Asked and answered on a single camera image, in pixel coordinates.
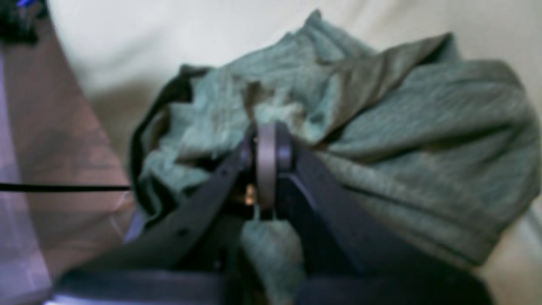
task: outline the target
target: crumpled fabric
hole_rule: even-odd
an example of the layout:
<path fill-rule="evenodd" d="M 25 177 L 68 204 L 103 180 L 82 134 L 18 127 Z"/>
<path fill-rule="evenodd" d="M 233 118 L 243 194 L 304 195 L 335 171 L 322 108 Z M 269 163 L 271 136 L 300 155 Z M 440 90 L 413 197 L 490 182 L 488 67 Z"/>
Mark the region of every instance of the crumpled fabric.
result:
<path fill-rule="evenodd" d="M 275 45 L 219 68 L 183 66 L 134 133 L 149 222 L 182 206 L 251 125 L 285 122 L 389 229 L 460 268 L 481 265 L 539 193 L 538 121 L 514 72 L 462 61 L 450 35 L 377 52 L 314 12 Z M 284 221 L 242 245 L 273 304 L 305 278 Z"/>

